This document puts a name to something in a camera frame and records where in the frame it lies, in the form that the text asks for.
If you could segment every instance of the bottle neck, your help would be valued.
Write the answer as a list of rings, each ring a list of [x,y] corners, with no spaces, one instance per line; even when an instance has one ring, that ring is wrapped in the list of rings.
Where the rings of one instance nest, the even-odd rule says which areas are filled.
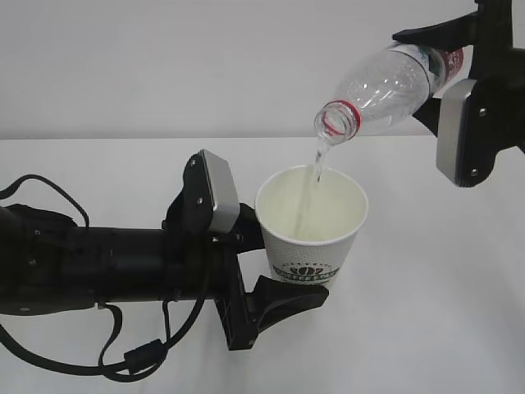
[[[361,126],[361,117],[351,103],[332,101],[316,115],[314,126],[317,135],[333,146],[356,136]]]

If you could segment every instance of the cup rim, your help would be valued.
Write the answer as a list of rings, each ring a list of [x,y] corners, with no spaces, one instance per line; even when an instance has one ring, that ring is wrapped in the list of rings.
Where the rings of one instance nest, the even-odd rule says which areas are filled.
[[[261,196],[261,193],[263,192],[264,188],[268,185],[268,183],[270,183],[273,179],[275,179],[276,177],[278,177],[279,175],[281,175],[281,174],[283,174],[285,172],[296,170],[298,168],[306,168],[306,167],[311,167],[311,166],[312,166],[311,164],[301,164],[301,165],[298,165],[298,166],[289,167],[289,168],[286,168],[286,169],[284,169],[282,171],[276,172],[275,174],[270,176],[268,179],[266,179],[264,181],[264,183],[261,185],[261,187],[259,187],[259,190],[257,192],[257,196],[255,197],[255,216],[257,217],[257,220],[258,220],[259,224],[261,225],[261,227],[263,227],[266,231],[268,231],[270,234],[272,234],[275,238],[277,238],[279,240],[282,240],[282,241],[284,241],[284,242],[286,242],[288,244],[298,245],[298,246],[329,246],[329,245],[334,245],[334,244],[337,244],[337,243],[339,243],[339,242],[341,242],[341,241],[343,241],[343,240],[345,240],[347,238],[350,238],[351,236],[355,235],[361,229],[363,224],[367,221],[368,210],[370,208],[370,205],[368,203],[368,196],[367,196],[367,193],[364,191],[364,188],[353,177],[345,174],[344,172],[338,171],[338,170],[336,170],[334,168],[324,167],[322,170],[323,171],[334,172],[337,175],[340,175],[340,176],[346,178],[348,181],[353,182],[358,187],[359,191],[361,191],[361,194],[364,197],[365,209],[364,209],[363,219],[361,220],[361,222],[352,231],[349,231],[349,232],[345,233],[342,236],[338,236],[337,238],[333,238],[331,240],[326,240],[326,241],[300,241],[300,240],[295,240],[293,238],[289,238],[288,236],[283,236],[282,234],[279,234],[279,233],[273,231],[271,228],[268,228],[267,226],[265,226],[263,224],[263,222],[261,221],[261,218],[259,217],[259,213],[258,213],[259,197]]]

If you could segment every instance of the water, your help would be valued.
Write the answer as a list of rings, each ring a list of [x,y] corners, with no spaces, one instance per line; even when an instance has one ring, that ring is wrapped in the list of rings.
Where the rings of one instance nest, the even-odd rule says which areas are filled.
[[[296,213],[296,222],[291,238],[300,241],[322,241],[316,234],[315,223],[311,223],[309,218],[310,210],[315,204],[315,195],[321,181],[322,169],[326,160],[326,154],[330,150],[330,145],[323,138],[319,138],[317,143],[317,153],[315,164],[311,171],[305,172],[304,184],[299,197],[299,205]]]

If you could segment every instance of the cable connector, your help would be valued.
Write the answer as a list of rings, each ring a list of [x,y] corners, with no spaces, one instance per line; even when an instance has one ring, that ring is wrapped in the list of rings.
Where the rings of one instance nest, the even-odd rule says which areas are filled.
[[[167,348],[160,339],[156,339],[126,352],[124,361],[130,374],[134,374],[160,363],[166,355]]]

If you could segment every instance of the logo on cup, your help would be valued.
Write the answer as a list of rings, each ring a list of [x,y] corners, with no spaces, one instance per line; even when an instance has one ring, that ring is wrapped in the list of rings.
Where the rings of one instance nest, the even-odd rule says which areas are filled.
[[[334,277],[339,271],[338,268],[333,269],[331,265],[315,263],[313,266],[300,265],[296,263],[284,264],[282,268],[275,265],[272,266],[277,275],[289,281],[297,282],[327,282],[331,277]]]

